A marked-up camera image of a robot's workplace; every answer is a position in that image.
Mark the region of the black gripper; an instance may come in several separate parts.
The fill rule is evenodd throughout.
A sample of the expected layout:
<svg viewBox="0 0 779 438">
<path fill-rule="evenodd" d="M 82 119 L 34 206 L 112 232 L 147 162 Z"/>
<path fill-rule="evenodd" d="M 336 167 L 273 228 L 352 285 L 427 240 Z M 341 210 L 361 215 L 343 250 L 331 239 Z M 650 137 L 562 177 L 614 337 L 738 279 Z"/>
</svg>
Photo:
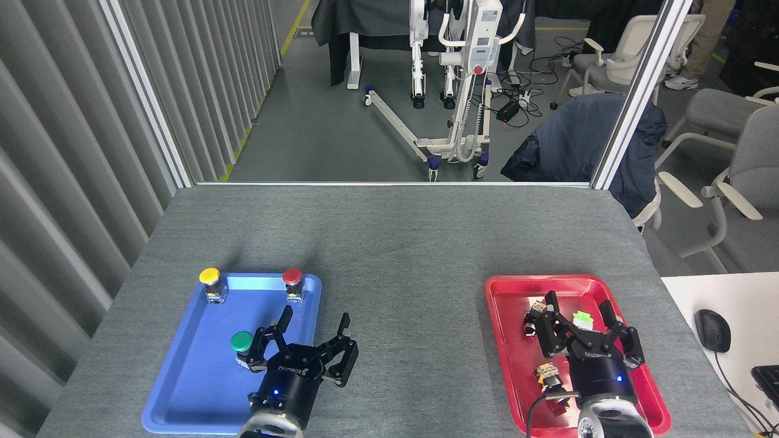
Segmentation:
<svg viewBox="0 0 779 438">
<path fill-rule="evenodd" d="M 578 407 L 616 398 L 637 404 L 631 371 L 645 363 L 638 330 L 625 324 L 608 299 L 601 302 L 599 311 L 607 328 L 606 338 L 601 341 L 600 349 L 588 350 L 580 342 L 578 329 L 560 313 L 556 291 L 550 290 L 538 316 L 542 355 L 552 358 L 567 349 L 573 390 L 579 392 Z M 617 340 L 621 342 L 622 353 L 615 347 Z"/>
<path fill-rule="evenodd" d="M 242 363 L 252 372 L 265 371 L 259 390 L 250 396 L 250 413 L 265 411 L 287 415 L 301 428 L 308 426 L 315 397 L 322 380 L 345 386 L 358 358 L 358 344 L 346 333 L 351 319 L 343 313 L 337 334 L 318 347 L 287 345 L 284 333 L 294 310 L 286 305 L 280 319 L 269 327 L 259 327 Z M 278 353 L 269 360 L 265 349 L 274 341 Z"/>
</svg>

